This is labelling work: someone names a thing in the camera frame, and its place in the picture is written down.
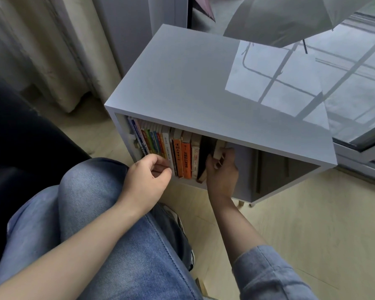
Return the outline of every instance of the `dark furniture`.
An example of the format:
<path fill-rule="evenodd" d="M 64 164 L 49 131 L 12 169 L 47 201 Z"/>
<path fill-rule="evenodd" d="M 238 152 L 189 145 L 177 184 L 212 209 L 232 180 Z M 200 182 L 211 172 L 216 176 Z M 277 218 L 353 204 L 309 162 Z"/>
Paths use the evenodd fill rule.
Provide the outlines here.
<path fill-rule="evenodd" d="M 90 156 L 0 80 L 0 259 L 10 217 Z"/>

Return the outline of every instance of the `person's left hand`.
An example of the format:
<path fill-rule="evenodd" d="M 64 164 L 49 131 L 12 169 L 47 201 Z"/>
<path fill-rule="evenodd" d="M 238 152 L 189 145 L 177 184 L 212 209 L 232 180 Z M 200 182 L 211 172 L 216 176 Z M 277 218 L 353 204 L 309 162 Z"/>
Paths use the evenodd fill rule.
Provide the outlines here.
<path fill-rule="evenodd" d="M 171 180 L 168 160 L 149 154 L 132 165 L 126 174 L 118 204 L 134 206 L 141 216 L 148 213 L 159 201 Z"/>

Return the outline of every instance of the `beige curtain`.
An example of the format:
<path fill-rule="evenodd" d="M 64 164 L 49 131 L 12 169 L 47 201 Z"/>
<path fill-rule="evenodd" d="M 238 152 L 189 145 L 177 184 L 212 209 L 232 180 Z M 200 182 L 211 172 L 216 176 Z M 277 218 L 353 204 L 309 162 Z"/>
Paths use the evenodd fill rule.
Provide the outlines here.
<path fill-rule="evenodd" d="M 0 0 L 0 39 L 30 82 L 72 111 L 121 80 L 92 0 Z"/>

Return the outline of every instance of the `blue denim shirt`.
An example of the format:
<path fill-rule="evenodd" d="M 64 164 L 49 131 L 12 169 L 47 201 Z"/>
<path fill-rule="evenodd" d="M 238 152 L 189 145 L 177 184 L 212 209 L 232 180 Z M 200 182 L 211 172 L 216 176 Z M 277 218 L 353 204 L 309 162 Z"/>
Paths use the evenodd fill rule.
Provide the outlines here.
<path fill-rule="evenodd" d="M 233 264 L 241 300 L 312 300 L 311 288 L 268 245 L 254 247 Z"/>

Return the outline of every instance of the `row of books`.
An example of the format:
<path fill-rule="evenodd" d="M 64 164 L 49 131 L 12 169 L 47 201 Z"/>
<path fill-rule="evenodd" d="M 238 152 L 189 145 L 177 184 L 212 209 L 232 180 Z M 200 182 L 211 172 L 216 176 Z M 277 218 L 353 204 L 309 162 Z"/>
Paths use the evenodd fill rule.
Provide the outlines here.
<path fill-rule="evenodd" d="M 202 183 L 207 177 L 208 154 L 222 159 L 225 141 L 132 117 L 128 121 L 144 155 L 157 154 L 168 159 L 177 177 Z"/>

